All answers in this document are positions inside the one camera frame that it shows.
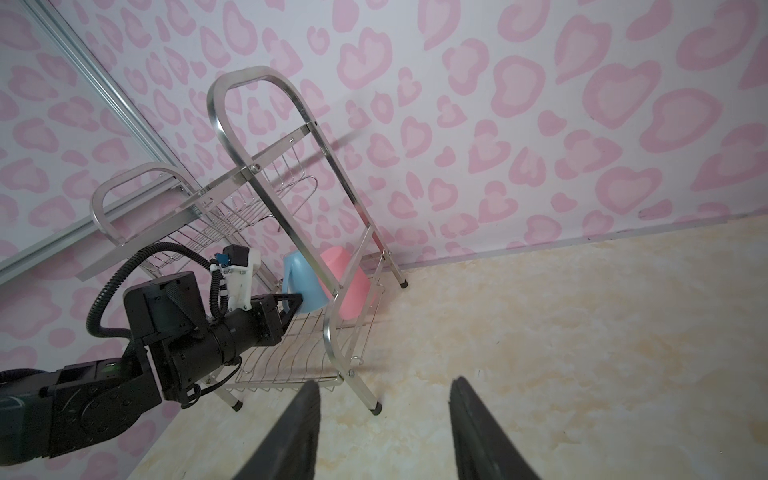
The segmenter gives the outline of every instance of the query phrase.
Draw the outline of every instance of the pink cup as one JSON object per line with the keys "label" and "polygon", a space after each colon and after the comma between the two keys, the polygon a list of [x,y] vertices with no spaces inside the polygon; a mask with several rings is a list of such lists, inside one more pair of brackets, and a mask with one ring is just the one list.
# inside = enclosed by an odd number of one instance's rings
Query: pink cup
{"label": "pink cup", "polygon": [[[340,281],[344,270],[352,259],[352,254],[346,251],[344,247],[330,247],[328,250],[322,252],[320,257],[326,262],[331,272]],[[323,282],[320,282],[320,286],[325,290],[326,295],[329,295],[328,289]],[[366,303],[366,297],[368,296],[368,290],[371,288],[371,281],[368,280],[365,272],[362,268],[357,267],[354,278],[352,278],[352,285],[349,286],[344,297],[344,303],[341,304],[339,310],[339,316],[342,320],[355,319],[362,312],[362,309]]]}

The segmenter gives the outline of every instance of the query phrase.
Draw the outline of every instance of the baseboard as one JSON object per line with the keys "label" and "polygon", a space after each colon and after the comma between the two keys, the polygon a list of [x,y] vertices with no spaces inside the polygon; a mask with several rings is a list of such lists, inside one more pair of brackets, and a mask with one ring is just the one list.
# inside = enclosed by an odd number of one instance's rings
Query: baseboard
{"label": "baseboard", "polygon": [[510,250],[490,250],[488,252],[474,253],[472,255],[461,255],[457,257],[443,257],[434,260],[427,260],[425,262],[403,263],[400,268],[403,270],[410,270],[414,268],[420,268],[422,266],[442,265],[444,263],[457,263],[466,262],[469,260],[478,260],[481,258],[499,257],[501,255],[513,255],[516,253],[533,252],[536,250],[547,250],[551,248],[570,247],[573,245],[583,245],[585,243],[597,243],[604,242],[605,240],[619,240],[622,238],[639,237],[641,235],[653,235],[655,233],[666,233],[675,230],[686,230],[689,228],[708,227],[710,225],[717,225],[720,223],[728,223],[733,220],[740,220],[746,217],[755,217],[763,213],[752,214],[736,214],[729,215],[728,217],[706,218],[702,220],[694,220],[685,223],[666,223],[664,225],[653,225],[651,227],[635,228],[631,230],[622,230],[614,233],[606,233],[605,235],[597,235],[594,237],[576,237],[566,238],[563,240],[557,240],[551,243],[542,243],[539,245],[529,245],[527,247],[513,248]]}

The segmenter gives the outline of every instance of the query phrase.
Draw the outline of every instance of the marble floor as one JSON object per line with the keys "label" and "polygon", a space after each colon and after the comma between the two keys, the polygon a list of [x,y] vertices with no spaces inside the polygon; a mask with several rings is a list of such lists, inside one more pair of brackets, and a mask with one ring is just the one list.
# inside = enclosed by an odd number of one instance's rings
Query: marble floor
{"label": "marble floor", "polygon": [[[455,478],[465,376],[551,478],[768,478],[768,216],[407,272],[359,370],[322,390],[316,478]],[[293,391],[183,410],[131,480],[231,478]]]}

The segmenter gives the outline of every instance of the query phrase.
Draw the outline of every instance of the blue cup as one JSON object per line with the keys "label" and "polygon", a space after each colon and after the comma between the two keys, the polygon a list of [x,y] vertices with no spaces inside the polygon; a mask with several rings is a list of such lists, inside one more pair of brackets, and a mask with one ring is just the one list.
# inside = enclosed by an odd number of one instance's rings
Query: blue cup
{"label": "blue cup", "polygon": [[301,293],[303,299],[298,313],[312,312],[328,304],[328,296],[320,286],[315,270],[301,252],[297,250],[286,255],[283,267],[283,293]]}

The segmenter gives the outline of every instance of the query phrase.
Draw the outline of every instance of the metal dish rack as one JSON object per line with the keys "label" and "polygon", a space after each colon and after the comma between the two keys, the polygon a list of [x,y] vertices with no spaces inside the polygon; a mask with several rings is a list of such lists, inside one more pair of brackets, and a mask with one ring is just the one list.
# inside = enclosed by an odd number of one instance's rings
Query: metal dish rack
{"label": "metal dish rack", "polygon": [[[224,96],[232,88],[255,81],[268,81],[283,90],[299,111],[304,124],[251,156],[233,131],[224,108]],[[360,196],[349,181],[306,102],[281,73],[268,67],[253,67],[224,74],[210,86],[207,106],[210,122],[219,142],[236,167],[206,187],[194,191],[173,211],[163,215],[149,227],[128,239],[123,238],[104,215],[102,204],[104,195],[109,190],[151,170],[161,170],[163,174],[173,175],[181,182],[182,187],[190,188],[193,182],[185,171],[165,164],[146,164],[101,185],[94,193],[91,211],[94,222],[112,239],[116,247],[86,267],[78,274],[78,278],[80,280],[91,278],[159,240],[181,243],[198,252],[221,240],[247,246],[240,232],[265,218],[272,217],[296,244],[318,279],[331,292],[331,298],[323,310],[296,318],[285,340],[278,346],[254,349],[249,352],[251,357],[245,358],[243,371],[239,372],[234,382],[225,384],[223,389],[218,389],[217,394],[230,406],[235,407],[237,400],[227,390],[292,388],[300,386],[307,380],[315,380],[321,386],[328,387],[345,382],[366,407],[374,415],[378,415],[381,412],[381,403],[357,375],[355,368],[362,364],[362,351],[367,344],[378,301],[384,294],[379,285],[383,267],[386,265],[392,271],[402,288],[408,286],[402,271],[392,259],[392,254],[381,233],[371,220]],[[306,182],[310,188],[302,189],[302,191],[308,191],[308,194],[298,207],[300,209],[317,190],[317,179],[307,174],[302,161],[293,149],[298,141],[309,134],[317,142],[321,154],[339,179],[365,227],[352,254],[352,259],[340,279],[333,275],[320,257],[319,251],[309,242],[302,228],[293,218],[298,209],[290,212],[282,201],[282,198],[295,186]],[[295,165],[285,158],[285,153],[291,150],[296,158]],[[371,241],[376,245],[378,252],[365,255]],[[176,255],[161,254],[149,259],[143,267],[152,275],[160,276],[170,273],[166,271],[166,267],[178,261],[179,258]],[[371,305],[374,296],[378,299],[370,308],[364,309],[354,323],[345,324],[339,317],[339,308],[357,268],[366,260],[378,260],[378,264],[372,275],[372,288],[365,305]],[[207,382],[215,382],[221,370],[212,372]]]}

